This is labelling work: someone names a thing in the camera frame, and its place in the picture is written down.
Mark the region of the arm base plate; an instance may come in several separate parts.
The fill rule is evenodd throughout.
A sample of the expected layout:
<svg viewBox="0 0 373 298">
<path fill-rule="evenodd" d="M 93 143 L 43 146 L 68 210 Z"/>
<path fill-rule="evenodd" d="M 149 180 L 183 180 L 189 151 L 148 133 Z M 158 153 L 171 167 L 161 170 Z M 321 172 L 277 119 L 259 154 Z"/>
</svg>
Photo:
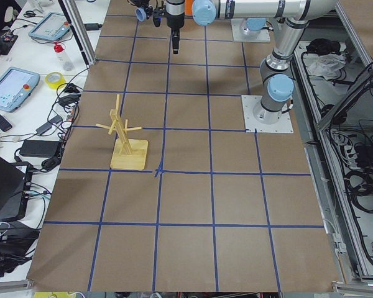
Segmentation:
<svg viewBox="0 0 373 298">
<path fill-rule="evenodd" d="M 261 105 L 262 96 L 242 95 L 244 125 L 247 132 L 257 133 L 293 133 L 290 113 L 285 103 L 281 111 L 269 112 Z"/>
<path fill-rule="evenodd" d="M 263 17 L 232 19 L 231 28 L 235 42 L 269 43 L 267 19 Z"/>
</svg>

